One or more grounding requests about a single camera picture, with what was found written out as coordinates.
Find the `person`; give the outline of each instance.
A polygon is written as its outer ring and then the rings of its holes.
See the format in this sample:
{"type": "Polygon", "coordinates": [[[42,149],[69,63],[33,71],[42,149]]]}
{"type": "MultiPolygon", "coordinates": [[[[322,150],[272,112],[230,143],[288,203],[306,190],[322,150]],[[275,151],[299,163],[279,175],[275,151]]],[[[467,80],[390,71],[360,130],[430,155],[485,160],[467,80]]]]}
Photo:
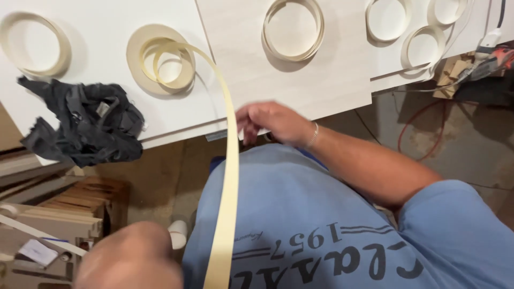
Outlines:
{"type": "MultiPolygon", "coordinates": [[[[284,145],[240,154],[230,288],[512,288],[514,233],[467,183],[275,102],[236,118],[245,144],[268,129],[284,145]]],[[[224,165],[201,195],[183,279],[169,234],[145,222],[95,246],[76,288],[203,288],[224,165]]]]}

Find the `bracelet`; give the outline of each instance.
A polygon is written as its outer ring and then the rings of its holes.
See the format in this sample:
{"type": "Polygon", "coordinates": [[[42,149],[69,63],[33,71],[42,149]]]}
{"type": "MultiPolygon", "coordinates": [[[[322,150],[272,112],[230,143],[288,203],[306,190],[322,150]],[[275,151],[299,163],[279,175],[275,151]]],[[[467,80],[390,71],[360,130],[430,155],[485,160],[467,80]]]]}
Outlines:
{"type": "Polygon", "coordinates": [[[320,130],[320,127],[317,123],[314,123],[314,124],[316,125],[316,130],[314,131],[314,135],[313,135],[312,139],[310,139],[310,142],[305,147],[306,149],[312,147],[314,145],[314,142],[316,141],[316,138],[318,137],[318,132],[320,130]]]}

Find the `shirt sleeve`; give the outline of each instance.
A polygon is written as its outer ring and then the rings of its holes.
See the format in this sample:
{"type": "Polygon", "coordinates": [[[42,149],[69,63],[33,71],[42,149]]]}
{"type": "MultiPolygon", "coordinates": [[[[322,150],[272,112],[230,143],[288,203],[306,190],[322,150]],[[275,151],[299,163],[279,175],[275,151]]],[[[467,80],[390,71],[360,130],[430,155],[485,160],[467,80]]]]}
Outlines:
{"type": "Polygon", "coordinates": [[[398,229],[428,261],[479,287],[514,283],[514,232],[467,183],[445,180],[422,189],[402,208],[398,229]]]}

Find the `blue t-shirt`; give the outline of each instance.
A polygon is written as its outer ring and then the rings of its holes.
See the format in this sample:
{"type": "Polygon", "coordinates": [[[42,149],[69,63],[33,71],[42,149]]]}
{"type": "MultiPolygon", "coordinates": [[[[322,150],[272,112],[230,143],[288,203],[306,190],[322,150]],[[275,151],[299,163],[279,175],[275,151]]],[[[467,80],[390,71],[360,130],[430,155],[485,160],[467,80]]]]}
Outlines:
{"type": "MultiPolygon", "coordinates": [[[[213,171],[198,205],[182,261],[186,289],[203,287],[224,171],[224,163],[213,171]]],[[[466,183],[418,192],[396,230],[293,148],[240,154],[232,289],[513,287],[514,233],[466,183]]]]}

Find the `black rag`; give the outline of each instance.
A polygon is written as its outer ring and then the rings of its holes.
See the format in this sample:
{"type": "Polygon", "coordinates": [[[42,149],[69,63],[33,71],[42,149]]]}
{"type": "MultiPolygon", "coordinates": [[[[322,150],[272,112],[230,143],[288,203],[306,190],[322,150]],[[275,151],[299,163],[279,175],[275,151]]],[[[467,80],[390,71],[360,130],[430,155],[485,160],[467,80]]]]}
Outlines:
{"type": "Polygon", "coordinates": [[[32,81],[18,84],[40,96],[61,122],[55,131],[43,118],[36,120],[21,143],[45,159],[73,161],[77,166],[139,159],[143,146],[137,140],[143,115],[118,84],[68,84],[32,81]]]}

